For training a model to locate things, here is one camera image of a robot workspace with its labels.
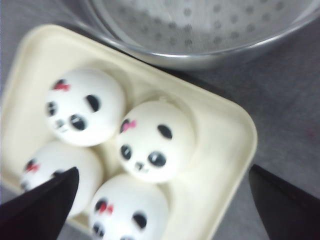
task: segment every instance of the panda face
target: panda face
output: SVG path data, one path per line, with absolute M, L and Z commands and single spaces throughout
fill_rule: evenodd
M 134 176 L 165 182 L 192 158 L 195 136 L 187 117 L 173 105 L 145 102 L 124 118 L 117 148 L 120 162 Z
M 118 175 L 96 192 L 89 225 L 97 240 L 160 240 L 168 221 L 168 205 L 153 185 Z
M 125 110 L 119 84 L 106 73 L 89 68 L 73 70 L 48 91 L 46 115 L 61 140 L 93 146 L 110 138 Z
M 77 167 L 79 185 L 69 217 L 79 214 L 91 201 L 102 181 L 102 166 L 89 148 L 80 148 L 53 141 L 40 148 L 26 163 L 20 186 L 26 192 L 56 175 Z

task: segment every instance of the cream plastic tray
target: cream plastic tray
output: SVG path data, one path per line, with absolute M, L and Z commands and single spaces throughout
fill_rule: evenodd
M 16 54 L 2 99 L 1 177 L 19 192 L 26 160 L 54 136 L 47 128 L 47 89 L 64 72 L 95 67 L 114 76 L 127 94 L 127 111 L 149 99 L 167 98 L 193 122 L 197 145 L 186 171 L 160 187 L 170 218 L 164 240 L 210 240 L 257 147 L 250 116 L 237 104 L 56 25 L 27 34 Z M 114 140 L 94 147 L 105 180 L 121 172 Z M 70 222 L 88 232 L 84 211 Z

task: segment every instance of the black object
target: black object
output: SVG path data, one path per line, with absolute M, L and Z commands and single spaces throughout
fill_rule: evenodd
M 57 239 L 79 184 L 76 167 L 0 206 L 0 239 Z
M 258 165 L 249 172 L 255 206 L 271 240 L 320 240 L 320 200 Z

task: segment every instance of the table surface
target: table surface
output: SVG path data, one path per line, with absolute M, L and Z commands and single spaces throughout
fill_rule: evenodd
M 1 1 L 1 86 L 21 38 L 41 24 L 71 21 L 56 0 Z M 251 115 L 258 132 L 253 163 L 320 198 L 320 19 L 249 63 L 201 72 L 170 71 L 230 99 Z M 2 189 L 6 201 L 13 195 Z M 59 240 L 89 240 L 65 226 Z M 243 178 L 215 240 L 267 240 Z

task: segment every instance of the red bow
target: red bow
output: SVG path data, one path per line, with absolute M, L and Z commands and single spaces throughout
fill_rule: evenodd
M 123 131 L 127 131 L 128 129 L 134 129 L 137 126 L 137 121 L 133 120 L 132 122 L 125 123 L 123 125 Z
M 107 212 L 108 214 L 111 215 L 114 212 L 114 205 L 113 204 L 107 205 L 105 203 L 102 203 L 99 209 L 99 213 L 102 214 L 103 212 Z
M 26 172 L 31 172 L 33 171 L 34 173 L 39 170 L 40 164 L 30 164 L 26 167 Z
M 69 84 L 63 84 L 63 83 L 59 83 L 55 86 L 54 88 L 55 90 L 64 90 L 65 92 L 66 91 L 69 91 L 70 89 L 70 85 Z

